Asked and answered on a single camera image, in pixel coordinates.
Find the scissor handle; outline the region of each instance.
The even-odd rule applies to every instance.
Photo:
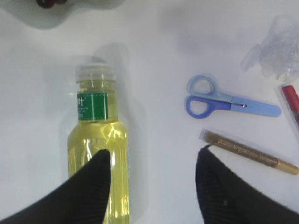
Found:
[[[200,114],[195,114],[190,108],[192,101],[199,101],[207,104],[207,109]],[[231,104],[227,102],[217,101],[213,99],[207,99],[197,96],[189,96],[186,101],[186,110],[188,114],[197,119],[203,119],[208,117],[214,110],[230,110]]]
[[[210,85],[210,91],[209,92],[202,93],[202,92],[198,92],[198,91],[195,90],[196,83],[198,83],[200,81],[207,81],[209,83],[209,85]],[[211,79],[210,77],[205,76],[205,75],[194,76],[189,81],[187,90],[191,95],[198,96],[198,97],[203,97],[203,98],[208,98],[208,99],[222,100],[222,101],[230,102],[231,98],[232,98],[232,96],[219,91],[217,83],[213,79]]]

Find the scissor blade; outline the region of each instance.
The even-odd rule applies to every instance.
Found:
[[[278,117],[281,114],[281,109],[278,106],[265,104],[262,102],[241,98],[241,97],[233,97],[232,103],[246,105],[243,107],[241,105],[232,104],[230,110],[239,111],[243,113],[252,113],[259,114],[270,117]]]

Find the clear plastic wrap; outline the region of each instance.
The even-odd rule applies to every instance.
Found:
[[[263,42],[245,56],[241,69],[246,72],[257,63],[266,77],[295,81],[299,77],[299,24],[288,16],[277,16]]]

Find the scissor finger hole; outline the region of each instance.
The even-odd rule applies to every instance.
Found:
[[[207,103],[200,101],[191,101],[190,110],[194,114],[202,114],[207,110]]]
[[[202,94],[209,94],[214,91],[212,84],[206,80],[199,80],[194,85],[194,91]]]

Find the gold marker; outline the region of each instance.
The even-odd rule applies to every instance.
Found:
[[[223,136],[220,136],[216,133],[206,131],[206,133],[204,135],[204,139],[206,140],[206,142],[208,142],[212,145],[218,146],[218,147],[228,150],[232,153],[244,156],[248,159],[257,161],[259,163],[273,167],[275,169],[285,171],[292,175],[297,175],[299,173],[298,167],[296,167],[286,161],[283,161],[274,156],[262,153],[256,149],[242,145],[233,140],[230,140]]]

